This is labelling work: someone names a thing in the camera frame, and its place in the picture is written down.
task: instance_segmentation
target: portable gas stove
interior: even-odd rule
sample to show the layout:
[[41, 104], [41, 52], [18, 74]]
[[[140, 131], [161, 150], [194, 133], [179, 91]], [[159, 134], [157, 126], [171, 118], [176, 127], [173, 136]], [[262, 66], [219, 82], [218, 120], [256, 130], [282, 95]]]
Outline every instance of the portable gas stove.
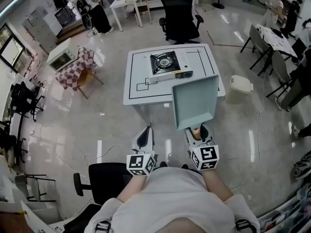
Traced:
[[193, 71], [189, 66], [185, 52], [175, 49], [170, 52], [159, 52], [150, 55], [149, 82], [157, 82], [174, 78], [191, 77]]

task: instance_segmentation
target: checkered tablecloth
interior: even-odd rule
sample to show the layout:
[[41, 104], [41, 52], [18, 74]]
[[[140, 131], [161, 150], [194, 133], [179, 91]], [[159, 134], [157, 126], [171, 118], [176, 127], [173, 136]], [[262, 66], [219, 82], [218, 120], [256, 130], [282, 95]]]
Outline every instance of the checkered tablecloth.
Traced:
[[65, 90], [71, 87], [74, 91], [77, 91], [77, 80], [80, 77], [82, 69], [90, 68], [93, 71], [97, 68], [97, 64], [94, 62], [93, 58], [94, 51], [86, 48], [79, 48], [78, 59], [57, 72], [55, 78]]

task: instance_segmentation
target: white sneaker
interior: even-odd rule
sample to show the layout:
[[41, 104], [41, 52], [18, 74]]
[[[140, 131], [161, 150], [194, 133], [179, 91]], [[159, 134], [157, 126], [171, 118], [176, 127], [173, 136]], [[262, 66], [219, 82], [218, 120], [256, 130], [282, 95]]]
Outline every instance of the white sneaker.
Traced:
[[295, 125], [292, 125], [292, 131], [293, 131], [293, 133], [294, 133], [294, 136], [298, 139], [298, 138], [301, 138], [300, 136], [299, 136], [299, 130], [296, 128], [296, 126]]
[[281, 107], [281, 101], [278, 100], [278, 97], [277, 97], [277, 96], [274, 97], [274, 102], [276, 103], [278, 109], [282, 111], [283, 108]]
[[112, 31], [114, 31], [114, 27], [111, 27], [111, 29], [107, 32], [107, 33], [105, 33], [105, 34], [108, 34], [108, 33], [110, 33], [110, 32], [112, 32]]

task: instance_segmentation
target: microwave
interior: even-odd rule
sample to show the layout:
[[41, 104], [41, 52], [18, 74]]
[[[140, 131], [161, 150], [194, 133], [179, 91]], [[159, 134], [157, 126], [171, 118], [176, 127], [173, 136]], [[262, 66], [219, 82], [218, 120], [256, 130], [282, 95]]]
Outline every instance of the microwave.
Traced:
[[69, 38], [50, 52], [47, 63], [58, 72], [75, 61], [78, 58], [78, 52], [79, 47]]

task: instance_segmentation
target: stove burner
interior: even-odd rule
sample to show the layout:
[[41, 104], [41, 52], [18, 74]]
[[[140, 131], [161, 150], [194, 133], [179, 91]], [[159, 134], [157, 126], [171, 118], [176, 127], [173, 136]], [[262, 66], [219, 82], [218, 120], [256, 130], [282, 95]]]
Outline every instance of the stove burner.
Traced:
[[150, 55], [150, 60], [153, 74], [180, 70], [174, 51]]
[[161, 66], [167, 66], [168, 64], [172, 63], [172, 59], [170, 58], [171, 61], [169, 61], [168, 58], [169, 57], [167, 57], [167, 59], [160, 60], [160, 65]]

